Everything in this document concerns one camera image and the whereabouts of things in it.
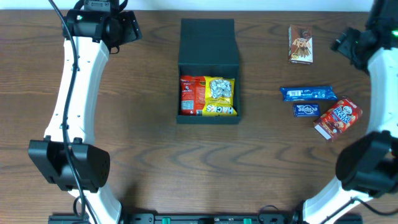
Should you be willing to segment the brown Pocky box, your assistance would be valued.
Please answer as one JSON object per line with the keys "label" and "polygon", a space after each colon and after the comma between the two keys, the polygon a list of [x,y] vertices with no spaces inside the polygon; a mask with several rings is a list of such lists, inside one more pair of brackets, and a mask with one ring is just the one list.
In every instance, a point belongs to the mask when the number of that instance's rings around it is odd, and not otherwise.
{"label": "brown Pocky box", "polygon": [[313,63],[313,29],[310,26],[289,27],[289,62]]}

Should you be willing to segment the red Hello Panda box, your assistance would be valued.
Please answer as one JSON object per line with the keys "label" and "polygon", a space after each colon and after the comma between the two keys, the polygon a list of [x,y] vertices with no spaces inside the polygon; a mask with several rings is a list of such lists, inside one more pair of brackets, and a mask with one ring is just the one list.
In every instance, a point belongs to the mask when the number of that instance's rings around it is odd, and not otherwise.
{"label": "red Hello Panda box", "polygon": [[362,115],[362,109],[351,98],[344,96],[314,122],[314,128],[326,140],[334,141]]}

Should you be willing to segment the dark green box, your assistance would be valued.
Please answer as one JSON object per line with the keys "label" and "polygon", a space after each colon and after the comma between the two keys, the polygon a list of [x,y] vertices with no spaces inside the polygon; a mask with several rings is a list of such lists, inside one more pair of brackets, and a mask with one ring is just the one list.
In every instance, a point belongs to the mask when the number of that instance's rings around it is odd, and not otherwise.
{"label": "dark green box", "polygon": [[190,116],[181,110],[178,91],[178,124],[238,124],[241,120],[240,58],[233,19],[182,19],[178,76],[210,76],[235,80],[233,107],[236,116]]}

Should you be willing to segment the red Hacks candy bag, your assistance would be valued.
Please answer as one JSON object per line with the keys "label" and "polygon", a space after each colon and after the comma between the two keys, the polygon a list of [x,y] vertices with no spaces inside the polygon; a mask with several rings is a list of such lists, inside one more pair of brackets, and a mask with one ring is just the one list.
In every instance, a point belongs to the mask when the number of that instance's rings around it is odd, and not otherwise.
{"label": "red Hacks candy bag", "polygon": [[201,116],[205,106],[205,77],[184,75],[180,78],[180,84],[181,114]]}

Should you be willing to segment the yellow Hacks candy bag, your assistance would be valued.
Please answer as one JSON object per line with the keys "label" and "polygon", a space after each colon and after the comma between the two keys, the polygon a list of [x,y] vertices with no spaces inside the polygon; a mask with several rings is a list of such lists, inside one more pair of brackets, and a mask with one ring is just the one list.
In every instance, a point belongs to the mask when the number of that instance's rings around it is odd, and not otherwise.
{"label": "yellow Hacks candy bag", "polygon": [[234,108],[235,79],[205,76],[203,116],[237,116]]}

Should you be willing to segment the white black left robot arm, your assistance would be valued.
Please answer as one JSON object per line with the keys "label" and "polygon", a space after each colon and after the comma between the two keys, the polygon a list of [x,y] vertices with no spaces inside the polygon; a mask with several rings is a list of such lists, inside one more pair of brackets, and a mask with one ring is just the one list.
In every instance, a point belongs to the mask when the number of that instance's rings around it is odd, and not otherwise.
{"label": "white black left robot arm", "polygon": [[122,205],[107,180],[109,153],[95,146],[94,118],[104,68],[120,46],[140,40],[126,1],[78,1],[61,16],[64,64],[52,118],[28,155],[44,179],[74,197],[73,214],[49,222],[121,223]]}

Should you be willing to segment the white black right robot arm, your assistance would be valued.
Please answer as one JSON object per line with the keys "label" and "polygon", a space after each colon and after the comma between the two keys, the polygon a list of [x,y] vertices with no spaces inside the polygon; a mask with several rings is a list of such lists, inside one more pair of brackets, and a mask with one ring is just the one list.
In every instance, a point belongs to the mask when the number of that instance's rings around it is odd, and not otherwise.
{"label": "white black right robot arm", "polygon": [[291,223],[361,223],[348,212],[361,204],[397,193],[397,1],[376,0],[365,31],[348,28],[331,49],[371,79],[371,108],[366,135],[341,151],[336,175],[316,196],[302,202]]}

